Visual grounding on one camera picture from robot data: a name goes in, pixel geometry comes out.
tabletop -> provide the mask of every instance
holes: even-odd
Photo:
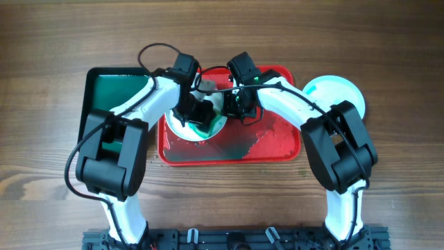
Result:
[[[102,206],[73,195],[63,169],[93,67],[137,66],[166,42],[203,67],[247,51],[303,88],[343,76],[362,91],[379,155],[366,224],[393,249],[444,249],[444,4],[441,1],[63,1],[0,4],[0,249],[79,249],[106,228]],[[143,60],[168,67],[174,52]],[[320,226],[325,190],[305,148],[288,162],[169,167],[150,139],[139,190],[150,228]],[[79,190],[84,186],[72,181]]]

